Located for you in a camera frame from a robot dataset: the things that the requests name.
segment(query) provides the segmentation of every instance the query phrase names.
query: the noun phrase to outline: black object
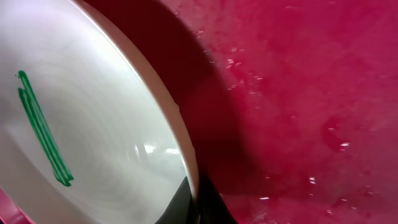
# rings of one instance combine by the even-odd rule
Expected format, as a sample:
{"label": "black object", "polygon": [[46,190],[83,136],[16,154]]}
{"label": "black object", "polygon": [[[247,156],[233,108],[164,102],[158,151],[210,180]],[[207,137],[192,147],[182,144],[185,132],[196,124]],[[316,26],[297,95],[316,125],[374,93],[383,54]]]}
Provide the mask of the black object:
{"label": "black object", "polygon": [[237,224],[223,199],[207,177],[200,179],[198,202],[193,203],[188,179],[184,178],[166,211],[156,224]]}

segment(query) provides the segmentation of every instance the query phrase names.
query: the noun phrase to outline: white bowl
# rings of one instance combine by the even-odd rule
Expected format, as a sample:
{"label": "white bowl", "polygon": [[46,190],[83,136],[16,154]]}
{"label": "white bowl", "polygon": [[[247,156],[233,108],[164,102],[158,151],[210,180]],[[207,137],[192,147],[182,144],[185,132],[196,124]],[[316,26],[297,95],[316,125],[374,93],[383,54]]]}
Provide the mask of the white bowl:
{"label": "white bowl", "polygon": [[[110,21],[71,1],[0,2],[0,187],[37,223],[155,223],[195,153],[178,106]],[[26,72],[74,180],[62,185],[32,129]]]}

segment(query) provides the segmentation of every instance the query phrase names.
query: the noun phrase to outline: green line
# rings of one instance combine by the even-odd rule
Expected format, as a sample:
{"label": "green line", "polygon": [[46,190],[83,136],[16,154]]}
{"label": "green line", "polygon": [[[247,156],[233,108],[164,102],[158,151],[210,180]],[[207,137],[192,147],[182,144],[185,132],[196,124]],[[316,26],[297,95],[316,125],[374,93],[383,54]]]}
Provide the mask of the green line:
{"label": "green line", "polygon": [[37,139],[42,145],[45,155],[51,163],[55,178],[64,186],[69,187],[71,186],[70,181],[73,180],[72,173],[59,153],[57,143],[55,142],[54,137],[51,134],[51,130],[45,121],[42,109],[40,108],[39,102],[37,101],[26,73],[19,71],[18,75],[25,88],[18,88],[19,98],[24,106],[30,124],[36,133]]}

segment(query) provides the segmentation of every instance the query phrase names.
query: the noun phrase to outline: green marker stroke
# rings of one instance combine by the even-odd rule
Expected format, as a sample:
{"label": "green marker stroke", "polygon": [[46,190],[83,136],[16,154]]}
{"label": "green marker stroke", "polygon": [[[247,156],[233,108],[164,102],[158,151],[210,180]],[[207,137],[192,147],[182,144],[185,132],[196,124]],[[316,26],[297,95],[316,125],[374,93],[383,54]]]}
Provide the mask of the green marker stroke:
{"label": "green marker stroke", "polygon": [[71,186],[70,181],[73,180],[72,173],[61,157],[57,143],[44,119],[42,109],[39,106],[39,102],[37,101],[26,73],[24,71],[19,71],[18,75],[24,85],[24,89],[18,88],[19,98],[24,105],[30,124],[51,163],[55,178],[64,186],[69,187]]}

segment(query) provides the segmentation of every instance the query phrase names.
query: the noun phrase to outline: red surface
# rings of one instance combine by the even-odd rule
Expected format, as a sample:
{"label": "red surface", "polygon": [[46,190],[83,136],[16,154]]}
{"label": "red surface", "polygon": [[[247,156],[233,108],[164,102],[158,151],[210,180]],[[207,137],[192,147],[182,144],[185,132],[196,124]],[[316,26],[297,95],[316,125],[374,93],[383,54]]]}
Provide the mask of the red surface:
{"label": "red surface", "polygon": [[238,222],[398,223],[397,1],[88,2],[157,70]]}

